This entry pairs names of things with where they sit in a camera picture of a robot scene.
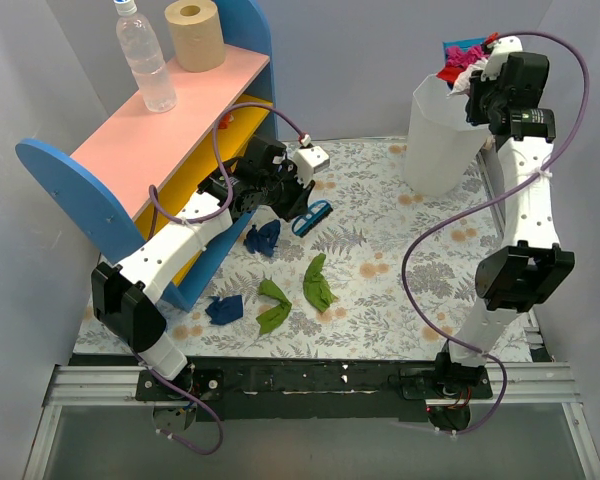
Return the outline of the blue hand brush black bristles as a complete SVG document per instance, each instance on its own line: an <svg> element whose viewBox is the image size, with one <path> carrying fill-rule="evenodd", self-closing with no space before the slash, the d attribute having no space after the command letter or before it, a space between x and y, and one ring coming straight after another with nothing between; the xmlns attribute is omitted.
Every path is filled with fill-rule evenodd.
<svg viewBox="0 0 600 480"><path fill-rule="evenodd" d="M298 237L305 237L322 220L327 218L333 208L327 200L317 200L308 207L308 211L297 217L291 226L292 233Z"/></svg>

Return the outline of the blue plastic dustpan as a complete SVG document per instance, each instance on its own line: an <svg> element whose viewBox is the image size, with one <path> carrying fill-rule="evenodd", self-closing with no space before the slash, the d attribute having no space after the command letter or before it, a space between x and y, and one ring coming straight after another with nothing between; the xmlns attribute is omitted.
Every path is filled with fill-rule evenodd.
<svg viewBox="0 0 600 480"><path fill-rule="evenodd" d="M479 44L483 43L485 40L486 40L485 37L478 37L478 38L470 38L470 39L443 42L442 45L443 45L444 51L447 51L451 47L458 47L462 50L468 50L469 48L471 48L474 45L479 45Z"/></svg>

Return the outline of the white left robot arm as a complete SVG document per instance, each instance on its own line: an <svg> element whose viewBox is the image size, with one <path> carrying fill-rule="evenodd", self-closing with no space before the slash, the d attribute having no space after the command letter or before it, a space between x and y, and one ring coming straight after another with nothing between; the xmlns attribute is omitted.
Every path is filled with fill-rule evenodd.
<svg viewBox="0 0 600 480"><path fill-rule="evenodd" d="M158 387L168 398L185 398L193 377L157 301L195 255L244 215L260 206L286 222L306 214L313 177L329 165L317 145L289 155L281 142L253 136L244 155L221 163L143 246L114 266L102 262L93 270L95 317L159 374Z"/></svg>

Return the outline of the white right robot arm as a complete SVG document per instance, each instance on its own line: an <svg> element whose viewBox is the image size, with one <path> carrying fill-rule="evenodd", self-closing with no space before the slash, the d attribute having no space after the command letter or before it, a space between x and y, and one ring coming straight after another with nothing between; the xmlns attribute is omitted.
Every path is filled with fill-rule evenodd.
<svg viewBox="0 0 600 480"><path fill-rule="evenodd" d="M475 274L477 298L453 341L435 360L434 389L455 397L486 377L485 355L506 328L533 306L544 303L575 266L553 224L550 179L544 164L556 137L555 117L540 107L549 60L514 52L499 70L470 79L467 120L486 124L496 140L504 187L505 228L499 250L482 260Z"/></svg>

